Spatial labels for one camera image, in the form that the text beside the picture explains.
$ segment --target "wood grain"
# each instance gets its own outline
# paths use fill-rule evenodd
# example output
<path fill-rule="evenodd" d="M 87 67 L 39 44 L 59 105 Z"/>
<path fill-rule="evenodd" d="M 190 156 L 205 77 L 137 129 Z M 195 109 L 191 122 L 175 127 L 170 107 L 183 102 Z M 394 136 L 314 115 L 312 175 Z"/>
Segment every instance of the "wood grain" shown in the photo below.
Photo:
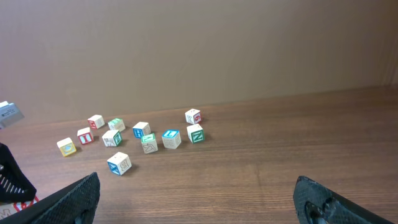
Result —
<path fill-rule="evenodd" d="M 108 127 L 93 131 L 94 143 L 80 145 L 76 132 L 88 126 L 85 120 L 10 127 L 0 141 L 39 198 L 97 172 L 95 223 L 298 223 L 292 194 L 299 175 L 398 222 L 396 88 L 197 109 L 204 115 L 206 141 L 195 145 L 187 137 L 187 108 L 117 116 L 128 127 L 114 148 L 100 141 Z M 130 130 L 138 121 L 150 123 L 158 152 L 144 154 Z M 178 149 L 164 149 L 160 135 L 166 129 L 181 130 Z M 66 137 L 78 152 L 64 158 L 56 142 Z M 106 163 L 118 151 L 134 164 L 122 177 Z"/>

